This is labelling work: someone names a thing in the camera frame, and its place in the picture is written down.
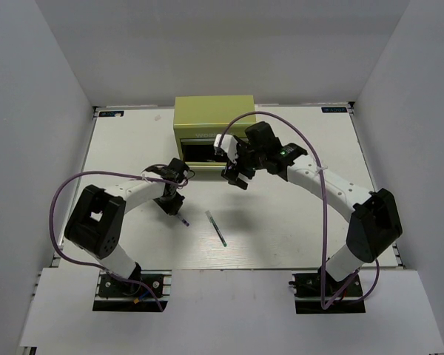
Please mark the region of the purple gel pen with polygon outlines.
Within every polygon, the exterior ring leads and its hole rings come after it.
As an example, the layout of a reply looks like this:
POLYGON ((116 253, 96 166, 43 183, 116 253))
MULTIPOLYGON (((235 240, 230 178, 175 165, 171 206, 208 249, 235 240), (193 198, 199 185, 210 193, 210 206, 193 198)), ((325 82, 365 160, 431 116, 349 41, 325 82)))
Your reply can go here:
POLYGON ((185 226, 187 226, 187 227, 189 227, 190 226, 190 224, 189 224, 189 222, 184 218, 184 217, 182 217, 181 215, 177 215, 176 216, 185 226))

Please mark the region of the green gel pen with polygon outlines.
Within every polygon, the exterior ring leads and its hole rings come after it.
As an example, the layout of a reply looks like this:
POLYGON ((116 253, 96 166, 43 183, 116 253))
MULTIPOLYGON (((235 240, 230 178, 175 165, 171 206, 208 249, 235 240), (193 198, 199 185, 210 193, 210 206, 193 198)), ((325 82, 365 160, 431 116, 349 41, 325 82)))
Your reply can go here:
POLYGON ((220 241, 221 241, 223 247, 227 247, 226 240, 225 240, 225 238, 223 237, 223 235, 222 235, 222 233, 221 233, 221 230, 219 229, 217 223, 215 222, 214 217, 212 216, 212 213, 211 213, 209 210, 206 210, 206 211, 205 211, 205 214, 206 214, 206 216, 207 216, 209 222, 212 224, 212 226, 213 226, 215 232, 217 233, 217 236, 219 237, 219 239, 220 239, 220 241))

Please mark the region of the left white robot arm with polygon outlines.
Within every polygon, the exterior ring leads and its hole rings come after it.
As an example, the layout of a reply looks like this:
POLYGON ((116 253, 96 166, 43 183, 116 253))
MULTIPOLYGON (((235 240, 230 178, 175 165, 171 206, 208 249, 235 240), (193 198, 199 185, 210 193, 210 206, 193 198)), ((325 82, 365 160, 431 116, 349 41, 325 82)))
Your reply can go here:
POLYGON ((169 216, 176 216, 184 196, 178 190, 187 184, 189 167, 177 158, 169 164, 149 166, 150 176, 107 188, 89 185, 82 191, 68 220, 64 236, 114 274, 116 286, 126 295, 141 288, 141 267, 119 244, 125 214, 154 202, 169 216))

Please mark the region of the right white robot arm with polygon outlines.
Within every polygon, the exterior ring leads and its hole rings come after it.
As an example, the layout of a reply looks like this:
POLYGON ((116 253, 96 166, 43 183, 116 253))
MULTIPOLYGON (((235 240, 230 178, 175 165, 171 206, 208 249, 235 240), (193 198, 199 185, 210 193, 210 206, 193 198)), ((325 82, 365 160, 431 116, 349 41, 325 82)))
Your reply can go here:
POLYGON ((283 145, 264 121, 245 133, 245 140, 222 134, 215 138, 215 152, 228 159, 222 175, 229 184, 247 189, 256 171, 265 169, 325 199, 348 222, 345 244, 327 260, 326 271, 319 276, 325 293, 338 294, 350 274, 374 262, 403 233, 394 195, 387 189, 372 192, 319 168, 304 148, 283 145))

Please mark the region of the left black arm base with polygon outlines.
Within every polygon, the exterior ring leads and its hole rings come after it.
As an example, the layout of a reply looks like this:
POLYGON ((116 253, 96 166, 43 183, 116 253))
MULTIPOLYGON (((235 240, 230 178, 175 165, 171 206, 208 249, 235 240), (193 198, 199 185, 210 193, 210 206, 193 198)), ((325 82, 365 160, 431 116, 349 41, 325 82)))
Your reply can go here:
POLYGON ((172 272, 169 270, 142 271, 141 282, 152 290, 158 298, 161 308, 145 287, 124 284, 101 272, 95 290, 93 311, 158 313, 164 310, 169 301, 172 272))

